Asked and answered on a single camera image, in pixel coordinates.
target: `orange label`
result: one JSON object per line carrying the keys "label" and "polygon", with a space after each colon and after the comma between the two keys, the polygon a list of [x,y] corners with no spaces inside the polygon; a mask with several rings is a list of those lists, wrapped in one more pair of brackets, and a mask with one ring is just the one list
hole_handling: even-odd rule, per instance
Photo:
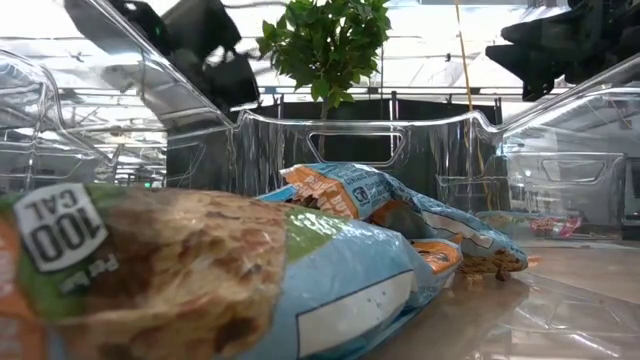
{"label": "orange label", "polygon": [[0,359],[43,360],[44,329],[16,286],[20,238],[0,220]]}
{"label": "orange label", "polygon": [[416,242],[413,247],[431,266],[435,274],[455,267],[462,260],[456,248],[441,242]]}
{"label": "orange label", "polygon": [[382,205],[382,207],[376,210],[373,214],[371,214],[371,221],[380,226],[387,226],[389,225],[387,223],[387,215],[393,210],[403,206],[407,205],[401,200],[391,200]]}
{"label": "orange label", "polygon": [[358,209],[338,180],[330,179],[305,166],[295,166],[283,174],[295,186],[298,196],[318,199],[320,210],[338,216],[358,219]]}

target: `transparent plastic container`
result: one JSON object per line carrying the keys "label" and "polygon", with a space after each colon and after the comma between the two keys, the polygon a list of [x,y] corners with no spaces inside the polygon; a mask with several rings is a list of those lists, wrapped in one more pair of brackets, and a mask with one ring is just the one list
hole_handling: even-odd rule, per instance
{"label": "transparent plastic container", "polygon": [[[9,8],[0,15],[0,193],[63,181],[162,186],[173,181],[169,133],[231,126],[108,2]],[[44,19],[55,26],[41,29]],[[82,24],[97,29],[93,39]]]}
{"label": "transparent plastic container", "polygon": [[[101,182],[253,196],[282,186],[283,168],[331,160],[319,136],[386,137],[389,158],[369,165],[495,222],[541,261],[480,289],[456,277],[370,359],[640,358],[638,247],[576,241],[639,221],[640,57],[501,127],[477,112],[321,122],[247,111],[233,124],[106,1],[76,4],[108,34],[104,49],[62,1],[0,13],[0,191]],[[43,23],[57,24],[50,38],[32,31]]]}
{"label": "transparent plastic container", "polygon": [[[30,33],[38,17],[5,30],[15,34],[0,53],[3,192],[80,181],[255,196],[282,186],[283,168],[331,160],[314,138],[383,136],[389,158],[370,165],[514,236],[618,238],[640,221],[640,58],[500,127],[479,112],[322,122],[247,111],[233,124],[107,2],[66,4],[12,5],[37,5],[59,26],[50,39]],[[81,37],[87,23],[104,36]]]}
{"label": "transparent plastic container", "polygon": [[264,192],[282,184],[281,168],[325,161],[314,136],[388,136],[389,160],[369,165],[509,235],[618,239],[623,225],[640,219],[637,72],[640,57],[499,127],[479,112],[435,121],[325,123],[247,112],[233,146],[244,177],[231,190]]}

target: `plastic packaging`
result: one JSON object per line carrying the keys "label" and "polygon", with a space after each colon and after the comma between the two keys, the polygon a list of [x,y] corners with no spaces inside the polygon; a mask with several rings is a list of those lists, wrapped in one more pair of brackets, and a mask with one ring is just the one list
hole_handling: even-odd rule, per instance
{"label": "plastic packaging", "polygon": [[[505,234],[470,214],[406,188],[372,167],[350,163],[296,165],[282,174],[297,191],[294,200],[304,205],[369,220],[399,231],[408,239],[415,234],[445,239],[461,237],[464,261],[460,272],[495,273],[527,267],[527,256]],[[408,209],[418,214],[421,221],[411,218]]]}
{"label": "plastic packaging", "polygon": [[511,211],[482,211],[475,215],[511,238],[520,240],[569,238],[582,225],[579,214],[553,216]]}
{"label": "plastic packaging", "polygon": [[349,358],[462,259],[289,204],[72,183],[2,198],[0,239],[2,355],[29,360]]}

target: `handle cutout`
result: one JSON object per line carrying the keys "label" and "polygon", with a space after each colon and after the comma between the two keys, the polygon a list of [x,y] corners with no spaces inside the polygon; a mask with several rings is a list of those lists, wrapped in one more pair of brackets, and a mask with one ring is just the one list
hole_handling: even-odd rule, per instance
{"label": "handle cutout", "polygon": [[309,136],[321,161],[389,164],[404,145],[398,133],[386,134],[321,134]]}

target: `white label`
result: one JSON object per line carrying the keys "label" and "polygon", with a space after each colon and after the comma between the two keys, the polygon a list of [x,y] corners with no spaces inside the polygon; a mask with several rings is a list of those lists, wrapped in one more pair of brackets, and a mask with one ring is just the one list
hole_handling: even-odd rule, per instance
{"label": "white label", "polygon": [[412,271],[298,316],[298,357],[340,345],[385,321],[409,299]]}
{"label": "white label", "polygon": [[493,239],[480,235],[477,231],[467,226],[465,223],[450,219],[446,216],[430,213],[427,211],[422,212],[422,218],[435,229],[444,229],[452,234],[462,234],[465,239],[471,240],[476,245],[488,249],[493,245]]}
{"label": "white label", "polygon": [[108,235],[82,184],[34,190],[13,210],[22,241],[41,272],[62,270],[82,261]]}

